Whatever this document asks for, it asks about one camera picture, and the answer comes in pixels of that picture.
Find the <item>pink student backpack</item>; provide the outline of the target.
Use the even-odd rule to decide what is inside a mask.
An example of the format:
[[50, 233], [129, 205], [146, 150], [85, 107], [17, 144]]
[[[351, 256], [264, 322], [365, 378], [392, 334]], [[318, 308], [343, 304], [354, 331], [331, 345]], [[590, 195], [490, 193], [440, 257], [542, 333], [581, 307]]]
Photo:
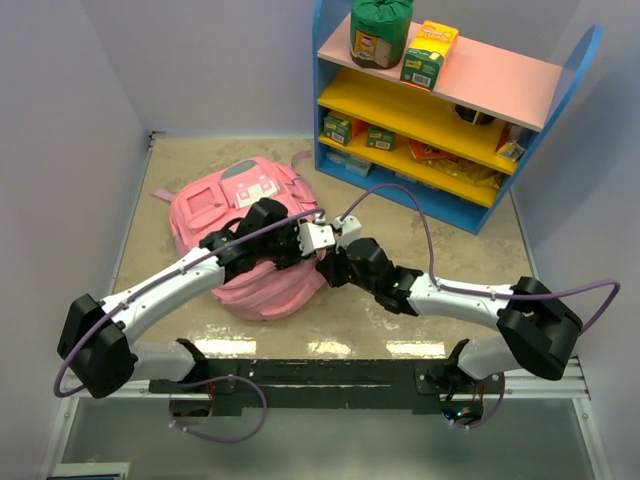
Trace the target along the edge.
[[[318, 205], [308, 183], [293, 167], [262, 157], [239, 161], [188, 184], [176, 194], [159, 188], [151, 194], [170, 203], [169, 225], [181, 256], [211, 232], [236, 230], [236, 222], [262, 197], [277, 200], [291, 215]], [[325, 279], [315, 269], [317, 259], [304, 260], [284, 270], [262, 261], [253, 270], [214, 289], [212, 295], [244, 320], [287, 317], [325, 285]]]

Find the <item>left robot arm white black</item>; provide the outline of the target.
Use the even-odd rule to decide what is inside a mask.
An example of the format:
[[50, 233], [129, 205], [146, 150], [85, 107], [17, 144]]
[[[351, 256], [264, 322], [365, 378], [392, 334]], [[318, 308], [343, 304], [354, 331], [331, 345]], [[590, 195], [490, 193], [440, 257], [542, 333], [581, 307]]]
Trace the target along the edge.
[[304, 234], [324, 215], [315, 207], [292, 215], [270, 198], [240, 219], [207, 234], [174, 264], [141, 283], [101, 300], [84, 294], [68, 311], [57, 352], [63, 364], [54, 381], [59, 398], [86, 390], [105, 398], [133, 380], [165, 380], [185, 392], [207, 380], [204, 357], [179, 341], [143, 344], [141, 336], [191, 299], [224, 286], [259, 263], [290, 267], [317, 247]]

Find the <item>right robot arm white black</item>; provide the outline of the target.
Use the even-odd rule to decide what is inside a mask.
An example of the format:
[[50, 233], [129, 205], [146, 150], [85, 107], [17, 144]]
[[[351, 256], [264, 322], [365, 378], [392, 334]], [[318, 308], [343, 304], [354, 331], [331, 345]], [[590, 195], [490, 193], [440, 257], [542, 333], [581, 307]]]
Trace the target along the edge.
[[580, 318], [560, 300], [547, 299], [544, 286], [531, 277], [471, 295], [457, 283], [445, 286], [421, 270], [394, 264], [372, 238], [330, 249], [316, 269], [331, 287], [355, 285], [391, 313], [453, 318], [496, 331], [482, 341], [459, 341], [432, 373], [433, 382], [459, 393], [517, 369], [557, 381], [582, 332]]

